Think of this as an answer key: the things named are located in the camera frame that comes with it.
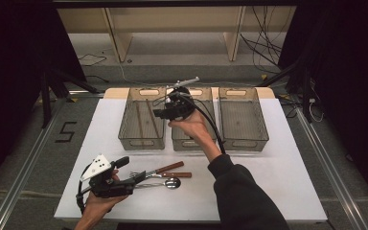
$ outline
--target person's forearm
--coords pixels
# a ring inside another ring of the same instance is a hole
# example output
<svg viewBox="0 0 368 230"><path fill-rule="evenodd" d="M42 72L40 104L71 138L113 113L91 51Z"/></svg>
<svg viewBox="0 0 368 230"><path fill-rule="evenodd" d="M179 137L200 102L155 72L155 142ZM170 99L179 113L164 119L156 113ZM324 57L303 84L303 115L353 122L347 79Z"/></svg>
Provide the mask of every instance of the person's forearm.
<svg viewBox="0 0 368 230"><path fill-rule="evenodd" d="M90 230L93 229L104 217L102 210L91 210L89 206L85 209L82 218L77 223L74 230Z"/></svg>
<svg viewBox="0 0 368 230"><path fill-rule="evenodd" d="M208 132L200 133L195 141L201 146L209 162L222 154Z"/></svg>

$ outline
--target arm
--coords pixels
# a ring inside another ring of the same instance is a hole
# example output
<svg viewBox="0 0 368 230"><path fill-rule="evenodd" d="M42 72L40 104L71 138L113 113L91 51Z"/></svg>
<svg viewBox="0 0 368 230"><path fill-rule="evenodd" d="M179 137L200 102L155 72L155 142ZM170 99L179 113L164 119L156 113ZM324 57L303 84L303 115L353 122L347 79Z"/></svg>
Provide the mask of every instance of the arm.
<svg viewBox="0 0 368 230"><path fill-rule="evenodd" d="M180 127L204 150L208 169L216 179L218 212L224 229L288 229L282 214L270 197L256 184L250 171L234 165L223 155L209 135L202 115L195 111L184 121L169 122Z"/></svg>
<svg viewBox="0 0 368 230"><path fill-rule="evenodd" d="M113 171L112 178L114 180L119 180L119 177L116 174L117 172L118 170ZM100 198L89 193L88 199L86 199L86 206L82 214L82 218L77 223L75 230L93 229L94 226L103 219L105 214L115 206L115 204L126 198L127 195L112 198Z"/></svg>

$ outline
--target black curtain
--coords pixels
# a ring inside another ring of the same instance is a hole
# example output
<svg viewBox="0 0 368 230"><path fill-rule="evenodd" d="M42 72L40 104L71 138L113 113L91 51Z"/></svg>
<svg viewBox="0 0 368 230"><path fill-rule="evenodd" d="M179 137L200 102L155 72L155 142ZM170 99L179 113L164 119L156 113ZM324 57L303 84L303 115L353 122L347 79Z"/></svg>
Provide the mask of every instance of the black curtain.
<svg viewBox="0 0 368 230"><path fill-rule="evenodd" d="M368 2L345 9L316 77L316 91L368 183Z"/></svg>
<svg viewBox="0 0 368 230"><path fill-rule="evenodd" d="M57 10L0 1L0 165L30 115L48 67L85 81Z"/></svg>

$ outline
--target wooden handle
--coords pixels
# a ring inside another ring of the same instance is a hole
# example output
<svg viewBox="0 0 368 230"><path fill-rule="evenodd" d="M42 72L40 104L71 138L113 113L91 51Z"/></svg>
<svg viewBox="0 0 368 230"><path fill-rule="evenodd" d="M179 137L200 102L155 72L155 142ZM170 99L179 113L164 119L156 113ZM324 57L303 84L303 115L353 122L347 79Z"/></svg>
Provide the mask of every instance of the wooden handle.
<svg viewBox="0 0 368 230"><path fill-rule="evenodd" d="M165 172L165 171L169 171L169 170L181 167L183 165L184 165L184 162L180 161L180 162L174 163L172 165L160 168L160 169L156 170L156 173L162 173L162 172Z"/></svg>
<svg viewBox="0 0 368 230"><path fill-rule="evenodd" d="M161 177L186 177L191 178L193 176L190 172L163 172Z"/></svg>

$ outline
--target knife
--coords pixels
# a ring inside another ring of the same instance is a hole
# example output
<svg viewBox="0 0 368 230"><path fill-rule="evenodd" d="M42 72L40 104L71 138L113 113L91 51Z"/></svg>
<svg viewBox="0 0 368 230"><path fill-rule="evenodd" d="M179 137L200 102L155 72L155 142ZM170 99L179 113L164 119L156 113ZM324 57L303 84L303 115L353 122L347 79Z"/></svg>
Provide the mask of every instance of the knife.
<svg viewBox="0 0 368 230"><path fill-rule="evenodd" d="M181 178L191 178L193 177L193 174L191 172L163 172L158 174L153 174L150 177L158 177L158 178L164 178L164 177L181 177Z"/></svg>
<svg viewBox="0 0 368 230"><path fill-rule="evenodd" d="M165 171L169 171L169 170L181 167L181 166L184 166L184 162L179 161L177 163L168 165L166 167L163 167L163 168L160 168L160 169L157 169L157 170L154 170L154 171L146 172L146 178L149 178L153 175L156 175L156 174L159 174L159 173L162 173L162 172L165 172Z"/></svg>

